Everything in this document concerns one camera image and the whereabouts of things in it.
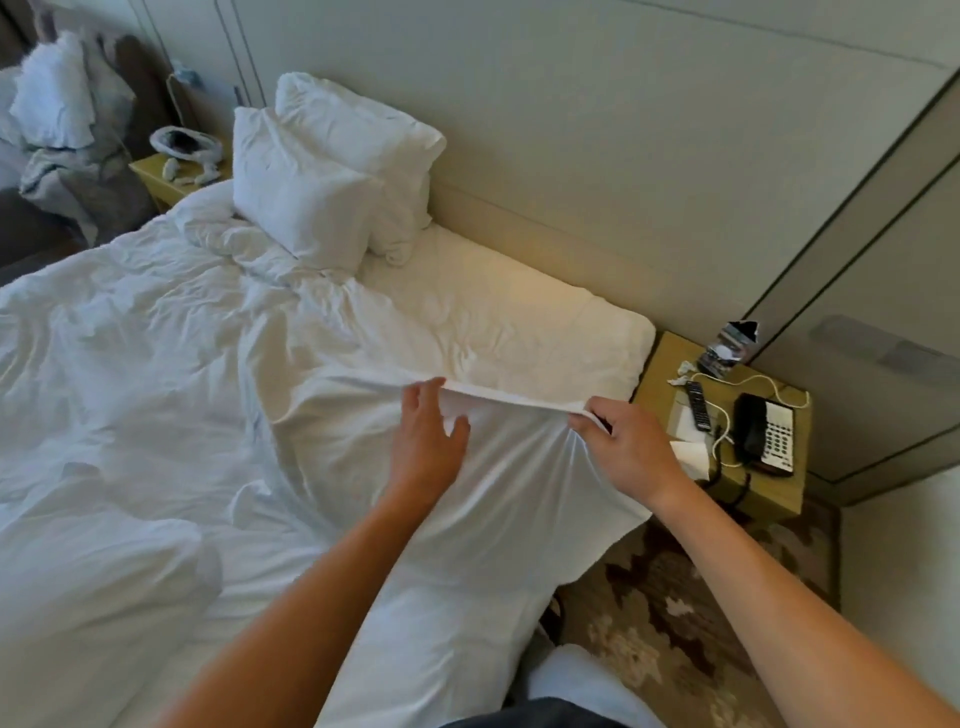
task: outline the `pants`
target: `pants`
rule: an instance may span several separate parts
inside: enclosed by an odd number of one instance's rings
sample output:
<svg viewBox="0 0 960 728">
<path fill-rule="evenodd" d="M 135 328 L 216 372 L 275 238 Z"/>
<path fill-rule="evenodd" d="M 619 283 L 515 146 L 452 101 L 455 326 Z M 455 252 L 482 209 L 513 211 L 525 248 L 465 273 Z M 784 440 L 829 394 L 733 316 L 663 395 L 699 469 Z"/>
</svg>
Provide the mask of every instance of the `pants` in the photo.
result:
<svg viewBox="0 0 960 728">
<path fill-rule="evenodd" d="M 646 703 L 580 645 L 554 647 L 539 629 L 520 659 L 510 696 L 516 704 L 560 698 L 627 728 L 664 728 Z"/>
</svg>

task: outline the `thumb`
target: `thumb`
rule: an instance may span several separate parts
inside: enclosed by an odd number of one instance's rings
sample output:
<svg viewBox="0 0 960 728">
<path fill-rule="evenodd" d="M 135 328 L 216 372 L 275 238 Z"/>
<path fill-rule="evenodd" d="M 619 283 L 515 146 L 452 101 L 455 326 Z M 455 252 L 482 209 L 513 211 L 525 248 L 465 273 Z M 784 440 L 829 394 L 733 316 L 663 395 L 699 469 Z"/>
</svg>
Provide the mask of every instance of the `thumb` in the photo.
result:
<svg viewBox="0 0 960 728">
<path fill-rule="evenodd" d="M 453 431 L 450 433 L 450 441 L 460 452 L 467 452 L 467 440 L 470 437 L 470 422 L 467 415 L 461 415 L 453 424 Z"/>
<path fill-rule="evenodd" d="M 566 418 L 570 429 L 580 435 L 591 452 L 598 452 L 606 448 L 611 441 L 611 436 L 601 429 L 597 424 L 585 415 L 571 414 Z"/>
</svg>

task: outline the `power outlet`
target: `power outlet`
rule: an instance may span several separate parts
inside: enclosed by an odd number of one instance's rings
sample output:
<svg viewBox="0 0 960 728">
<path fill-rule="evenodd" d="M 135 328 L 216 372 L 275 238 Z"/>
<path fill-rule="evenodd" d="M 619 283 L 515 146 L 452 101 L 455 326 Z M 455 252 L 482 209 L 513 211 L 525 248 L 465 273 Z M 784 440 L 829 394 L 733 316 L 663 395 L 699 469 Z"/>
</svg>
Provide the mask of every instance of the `power outlet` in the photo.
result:
<svg viewBox="0 0 960 728">
<path fill-rule="evenodd" d="M 174 78 L 181 84 L 208 96 L 212 96 L 218 101 L 231 104 L 233 107 L 243 106 L 243 96 L 240 94 L 239 86 L 228 84 L 212 76 L 201 76 L 200 73 L 193 68 L 190 68 L 177 59 L 173 59 L 172 63 L 174 66 Z"/>
</svg>

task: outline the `black remote control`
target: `black remote control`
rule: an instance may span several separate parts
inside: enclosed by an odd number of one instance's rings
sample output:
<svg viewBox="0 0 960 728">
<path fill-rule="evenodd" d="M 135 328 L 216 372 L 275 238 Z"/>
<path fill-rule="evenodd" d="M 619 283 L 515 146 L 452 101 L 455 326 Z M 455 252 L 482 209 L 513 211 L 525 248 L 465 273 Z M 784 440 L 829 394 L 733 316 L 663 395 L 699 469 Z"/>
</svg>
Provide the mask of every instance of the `black remote control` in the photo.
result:
<svg viewBox="0 0 960 728">
<path fill-rule="evenodd" d="M 710 432 L 710 415 L 707 412 L 707 398 L 704 397 L 703 386 L 696 381 L 689 381 L 684 385 L 686 398 L 690 400 L 690 411 L 693 413 L 693 423 L 701 432 Z"/>
</svg>

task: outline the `carpet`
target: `carpet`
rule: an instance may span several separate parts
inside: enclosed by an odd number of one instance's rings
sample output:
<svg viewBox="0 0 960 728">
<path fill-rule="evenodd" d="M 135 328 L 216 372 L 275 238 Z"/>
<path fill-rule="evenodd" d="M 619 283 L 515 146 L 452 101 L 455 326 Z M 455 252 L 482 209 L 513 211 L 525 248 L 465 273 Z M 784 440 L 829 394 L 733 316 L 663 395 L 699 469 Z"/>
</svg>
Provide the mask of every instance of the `carpet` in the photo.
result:
<svg viewBox="0 0 960 728">
<path fill-rule="evenodd" d="M 753 537 L 836 606 L 835 510 L 815 502 Z M 562 642 L 611 668 L 668 728 L 785 728 L 750 658 L 680 544 L 649 521 L 559 589 Z"/>
</svg>

